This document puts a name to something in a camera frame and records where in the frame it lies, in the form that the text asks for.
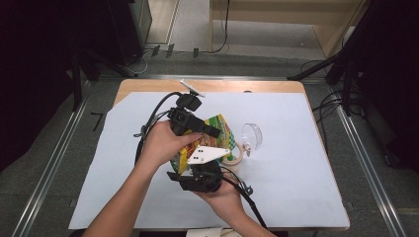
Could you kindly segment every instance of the gray floor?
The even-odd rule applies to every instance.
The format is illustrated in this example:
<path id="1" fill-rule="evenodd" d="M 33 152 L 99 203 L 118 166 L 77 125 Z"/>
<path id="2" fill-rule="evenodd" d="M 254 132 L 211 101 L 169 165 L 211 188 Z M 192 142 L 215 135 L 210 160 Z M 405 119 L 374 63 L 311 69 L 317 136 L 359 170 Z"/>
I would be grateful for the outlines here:
<path id="1" fill-rule="evenodd" d="M 169 43 L 175 50 L 210 50 L 210 1 L 181 0 Z M 213 21 L 212 48 L 224 42 L 225 21 Z M 324 59 L 311 25 L 228 21 L 228 41 L 220 53 L 299 59 Z"/>
<path id="2" fill-rule="evenodd" d="M 179 0 L 148 0 L 153 19 L 148 44 L 167 44 L 172 33 Z"/>
<path id="3" fill-rule="evenodd" d="M 177 53 L 169 58 L 161 53 L 155 57 L 146 57 L 146 59 L 149 70 L 141 75 L 143 78 L 153 77 L 153 74 L 201 75 L 198 78 L 203 79 L 206 78 L 203 75 L 249 75 L 264 76 L 266 80 L 282 80 L 281 77 L 297 73 L 299 66 L 304 62 L 297 59 L 231 55 L 202 55 L 194 59 L 187 53 Z M 144 63 L 141 62 L 135 66 L 141 67 Z M 103 78 L 93 86 L 83 117 L 69 143 L 42 203 L 42 208 L 30 229 L 29 236 L 68 236 L 71 233 L 67 230 L 68 223 L 95 153 L 95 146 L 104 122 L 102 120 L 98 129 L 93 131 L 98 117 L 92 116 L 91 113 L 105 114 L 111 109 L 122 81 L 122 78 L 114 72 L 105 69 L 103 71 Z M 330 92 L 321 79 L 305 79 L 304 87 L 313 107 L 318 106 Z M 32 149 L 2 172 L 0 236 L 10 236 L 16 227 L 59 135 L 64 130 L 71 107 L 72 100 L 69 98 L 44 128 Z M 387 167 L 382 159 L 382 151 L 366 122 L 357 117 L 354 117 L 354 120 L 396 208 L 417 206 L 419 203 L 418 174 L 411 170 L 395 170 Z M 347 206 L 351 228 L 344 232 L 320 232 L 318 236 L 389 236 L 377 202 L 339 116 L 335 113 L 328 117 L 325 120 L 325 127 L 329 141 L 330 163 L 343 202 Z M 400 214 L 400 218 L 410 236 L 419 235 L 415 228 L 418 215 Z M 291 236 L 311 236 L 312 233 L 293 231 L 290 234 Z"/>

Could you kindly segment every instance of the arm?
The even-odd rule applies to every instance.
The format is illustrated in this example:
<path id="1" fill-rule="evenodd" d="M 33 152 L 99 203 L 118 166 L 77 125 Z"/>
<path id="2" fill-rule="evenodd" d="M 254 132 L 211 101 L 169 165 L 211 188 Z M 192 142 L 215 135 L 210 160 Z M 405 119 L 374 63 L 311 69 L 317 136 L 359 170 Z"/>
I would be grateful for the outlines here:
<path id="1" fill-rule="evenodd" d="M 158 122 L 145 140 L 141 155 L 126 181 L 99 212 L 83 236 L 130 236 L 151 179 L 157 169 L 185 145 L 200 137 L 176 136 L 169 121 Z"/>
<path id="2" fill-rule="evenodd" d="M 215 193 L 195 194 L 205 200 L 215 214 L 241 236 L 275 236 L 246 214 L 240 194 L 228 182 L 222 181 L 221 187 Z"/>

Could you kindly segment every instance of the forearm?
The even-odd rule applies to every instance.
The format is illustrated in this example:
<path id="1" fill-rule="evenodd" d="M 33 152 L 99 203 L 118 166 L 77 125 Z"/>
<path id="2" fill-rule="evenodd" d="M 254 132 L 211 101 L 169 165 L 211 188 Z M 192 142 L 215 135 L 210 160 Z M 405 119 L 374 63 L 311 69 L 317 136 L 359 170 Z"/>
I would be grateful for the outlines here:
<path id="1" fill-rule="evenodd" d="M 157 168 L 138 161 L 126 181 L 83 236 L 130 236 Z"/>
<path id="2" fill-rule="evenodd" d="M 230 227 L 241 236 L 275 236 L 273 233 L 262 227 L 259 223 L 250 218 L 245 212 L 231 215 L 232 218 L 224 220 Z"/>

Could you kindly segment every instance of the black cable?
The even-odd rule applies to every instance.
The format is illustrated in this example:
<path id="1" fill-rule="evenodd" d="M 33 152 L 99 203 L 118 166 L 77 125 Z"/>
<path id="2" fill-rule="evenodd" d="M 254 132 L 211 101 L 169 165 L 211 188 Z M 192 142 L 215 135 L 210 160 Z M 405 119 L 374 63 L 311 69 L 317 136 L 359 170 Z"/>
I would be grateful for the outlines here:
<path id="1" fill-rule="evenodd" d="M 234 172 L 232 172 L 230 169 L 228 169 L 228 168 L 226 168 L 226 167 L 223 167 L 223 166 L 220 166 L 220 167 L 221 167 L 221 169 L 227 170 L 229 174 L 233 175 L 233 176 L 234 176 L 234 178 L 237 180 L 237 182 L 240 184 L 241 189 L 243 189 L 243 190 L 244 190 L 244 187 L 243 187 L 243 185 L 241 184 L 240 178 L 238 178 L 238 176 L 237 176 Z"/>
<path id="2" fill-rule="evenodd" d="M 224 43 L 222 44 L 222 46 L 219 49 L 217 49 L 216 51 L 212 51 L 210 53 L 220 52 L 225 47 L 225 44 L 227 43 L 227 38 L 228 38 L 227 26 L 228 26 L 228 12 L 229 12 L 229 9 L 230 9 L 230 0 L 227 1 L 227 12 L 225 13 Z"/>
<path id="3" fill-rule="evenodd" d="M 158 117 L 154 120 L 154 123 L 150 126 L 149 131 L 150 131 L 151 129 L 153 129 L 153 127 L 156 125 L 156 123 L 157 123 L 157 122 L 158 122 L 161 118 L 163 118 L 165 115 L 169 114 L 169 112 L 170 112 L 170 111 L 166 111 L 166 112 L 163 112 L 163 113 L 161 113 L 160 115 L 158 115 Z"/>
<path id="4" fill-rule="evenodd" d="M 330 105 L 332 105 L 332 104 L 338 103 L 339 101 L 342 101 L 342 99 L 334 99 L 334 100 L 331 100 L 331 101 L 329 101 L 329 102 L 327 102 L 327 103 L 323 104 L 321 107 L 330 106 Z M 312 111 L 312 112 L 315 112 L 315 111 L 317 111 L 319 108 L 320 108 L 320 106 L 315 107 L 315 108 L 311 109 L 311 111 Z"/>
<path id="5" fill-rule="evenodd" d="M 222 24 L 222 21 L 221 21 L 221 29 L 222 29 L 222 32 L 225 35 L 226 31 L 225 31 L 224 25 Z M 230 50 L 230 45 L 227 43 L 227 50 L 224 53 L 228 52 L 229 50 Z"/>
<path id="6" fill-rule="evenodd" d="M 324 112 L 322 113 L 321 118 L 319 118 L 319 119 L 316 121 L 316 123 L 319 123 L 321 120 L 324 120 L 324 119 L 326 119 L 328 116 L 332 115 L 332 114 L 336 111 L 336 109 L 338 109 L 338 107 L 339 107 L 340 105 L 342 105 L 342 104 L 341 104 L 341 103 L 335 103 L 335 104 L 331 104 L 331 105 L 329 105 L 329 108 L 328 108 L 326 111 L 324 111 Z"/>
<path id="7" fill-rule="evenodd" d="M 306 64 L 308 64 L 308 63 L 310 63 L 310 62 L 322 62 L 322 61 L 324 61 L 324 60 L 309 60 L 309 61 L 306 61 L 305 63 L 303 63 L 303 64 L 299 67 L 299 72 L 302 72 L 302 68 L 303 68 Z M 326 67 L 323 67 L 323 70 L 324 70 L 324 72 L 327 74 Z"/>
<path id="8" fill-rule="evenodd" d="M 237 184 L 235 184 L 234 182 L 230 181 L 229 179 L 227 179 L 223 176 L 216 175 L 216 174 L 213 174 L 211 172 L 199 172 L 198 175 L 217 177 L 219 179 L 222 179 L 222 180 L 228 182 L 232 186 L 234 186 L 234 188 L 244 197 L 244 199 L 247 201 L 247 203 L 249 203 L 250 208 L 253 210 L 253 213 L 255 213 L 256 218 L 258 218 L 259 223 L 262 225 L 262 227 L 264 227 L 265 229 L 268 229 L 268 227 L 266 226 L 265 221 L 262 218 L 262 215 L 260 214 L 258 208 L 256 207 L 255 201 L 253 201 L 252 198 L 250 198 L 250 196 L 248 196 L 246 194 L 246 192 L 244 190 L 242 190 Z"/>
<path id="9" fill-rule="evenodd" d="M 166 95 L 163 99 L 161 99 L 161 101 L 159 102 L 159 104 L 156 106 L 156 108 L 154 109 L 153 113 L 151 113 L 150 118 L 148 119 L 148 122 L 141 128 L 141 139 L 138 142 L 138 146 L 136 147 L 136 153 L 135 153 L 135 163 L 139 158 L 139 155 L 141 154 L 142 151 L 142 146 L 144 145 L 144 141 L 148 135 L 148 132 L 151 130 L 150 126 L 151 123 L 153 122 L 153 119 L 157 113 L 157 111 L 160 109 L 161 105 L 163 105 L 163 103 L 171 96 L 179 96 L 181 97 L 182 94 L 180 92 L 172 92 L 169 93 L 168 95 Z"/>
<path id="10" fill-rule="evenodd" d="M 326 134 L 326 129 L 324 128 L 324 122 L 322 119 L 322 115 L 323 113 L 321 112 L 321 108 L 323 107 L 323 104 L 326 102 L 327 98 L 333 96 L 336 93 L 341 93 L 341 91 L 334 91 L 332 93 L 330 93 L 329 95 L 327 95 L 320 103 L 320 106 L 318 108 L 319 111 L 319 117 L 320 117 L 320 128 L 323 134 L 323 144 L 324 144 L 324 149 L 326 151 L 326 154 L 329 155 L 329 147 L 328 147 L 328 143 L 327 143 L 327 134 Z"/>
<path id="11" fill-rule="evenodd" d="M 129 66 L 131 66 L 131 65 L 133 65 L 134 63 L 136 63 L 136 61 L 139 59 L 139 58 L 141 58 L 141 57 L 143 57 L 146 53 L 148 53 L 148 52 L 150 52 L 150 51 L 152 51 L 152 50 L 145 50 L 143 53 L 142 53 L 142 55 L 136 55 L 134 58 L 133 58 L 133 61 L 132 62 L 130 62 L 129 64 L 127 64 L 126 65 L 126 67 L 129 67 Z"/>

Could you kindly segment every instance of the person's left hand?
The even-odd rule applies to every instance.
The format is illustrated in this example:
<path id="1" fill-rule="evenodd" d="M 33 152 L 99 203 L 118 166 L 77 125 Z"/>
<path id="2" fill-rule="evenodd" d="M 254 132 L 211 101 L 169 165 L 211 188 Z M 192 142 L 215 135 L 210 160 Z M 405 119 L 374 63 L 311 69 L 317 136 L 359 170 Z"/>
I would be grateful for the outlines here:
<path id="1" fill-rule="evenodd" d="M 172 159 L 182 147 L 201 137 L 200 133 L 177 136 L 170 128 L 170 121 L 158 121 L 150 130 L 144 142 L 139 159 L 146 158 L 156 168 Z"/>

